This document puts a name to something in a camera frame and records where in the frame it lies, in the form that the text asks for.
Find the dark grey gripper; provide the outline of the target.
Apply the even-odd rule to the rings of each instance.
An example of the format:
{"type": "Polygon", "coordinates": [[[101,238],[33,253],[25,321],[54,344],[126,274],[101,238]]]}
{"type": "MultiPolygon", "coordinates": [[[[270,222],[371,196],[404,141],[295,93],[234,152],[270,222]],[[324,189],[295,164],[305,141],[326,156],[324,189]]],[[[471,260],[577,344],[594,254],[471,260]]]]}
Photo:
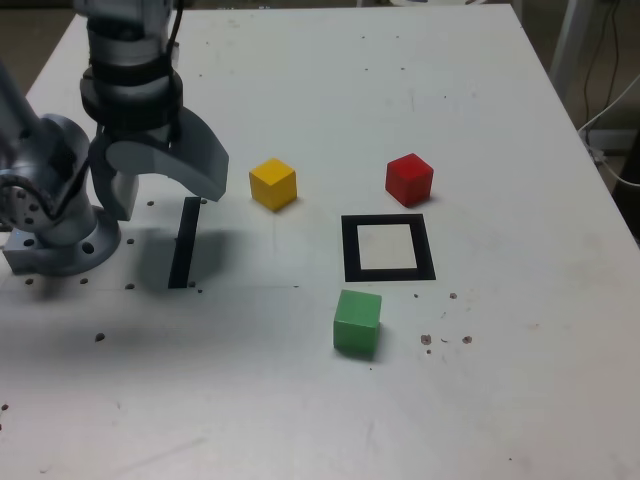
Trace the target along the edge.
{"type": "Polygon", "coordinates": [[[115,220],[130,221],[139,180],[159,174],[217,202],[226,192],[229,155],[210,127],[183,107],[175,123],[151,130],[98,130],[88,161],[94,190],[115,220]]]}

